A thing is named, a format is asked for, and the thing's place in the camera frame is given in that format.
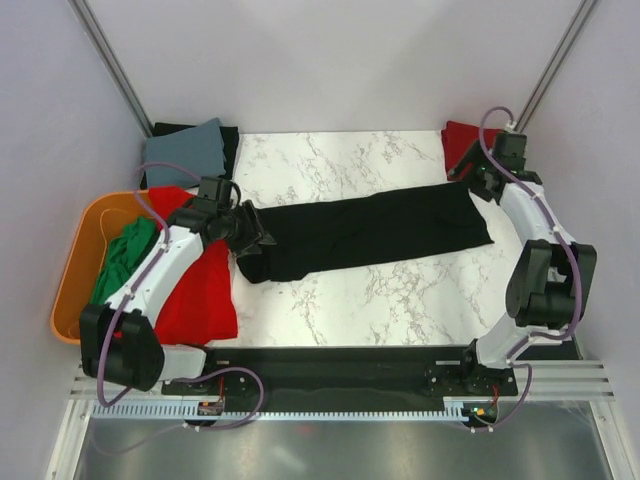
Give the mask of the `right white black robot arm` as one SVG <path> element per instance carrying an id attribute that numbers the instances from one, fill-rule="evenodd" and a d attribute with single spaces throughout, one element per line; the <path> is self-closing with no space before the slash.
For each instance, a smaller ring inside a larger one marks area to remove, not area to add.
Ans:
<path id="1" fill-rule="evenodd" d="M 584 315 L 597 253 L 577 242 L 549 206 L 539 176 L 525 168 L 526 138 L 501 132 L 492 146 L 476 140 L 449 175 L 507 214 L 522 251 L 505 293 L 506 312 L 466 348 L 458 381 L 483 392 L 494 371 L 511 367 L 535 343 L 559 345 Z"/>

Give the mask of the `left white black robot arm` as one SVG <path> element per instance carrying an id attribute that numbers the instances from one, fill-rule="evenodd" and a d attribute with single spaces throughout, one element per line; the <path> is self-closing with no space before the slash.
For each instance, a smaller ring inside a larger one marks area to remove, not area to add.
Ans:
<path id="1" fill-rule="evenodd" d="M 236 257 L 275 242 L 251 201 L 229 207 L 195 199 L 163 222 L 159 239 L 122 287 L 105 303 L 83 309 L 82 368 L 96 379 L 100 398 L 108 383 L 125 391 L 148 391 L 166 381 L 185 381 L 198 393 L 216 388 L 220 371 L 206 360 L 204 348 L 164 345 L 154 328 L 184 274 L 218 241 Z"/>

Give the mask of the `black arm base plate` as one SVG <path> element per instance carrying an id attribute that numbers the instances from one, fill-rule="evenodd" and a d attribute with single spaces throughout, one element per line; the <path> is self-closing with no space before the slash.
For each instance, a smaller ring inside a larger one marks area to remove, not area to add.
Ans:
<path id="1" fill-rule="evenodd" d="M 467 347 L 216 348 L 204 371 L 217 378 L 169 383 L 165 395 L 222 394 L 237 410 L 285 407 L 372 410 L 435 407 L 447 397 L 514 397 L 514 373 L 463 365 Z"/>

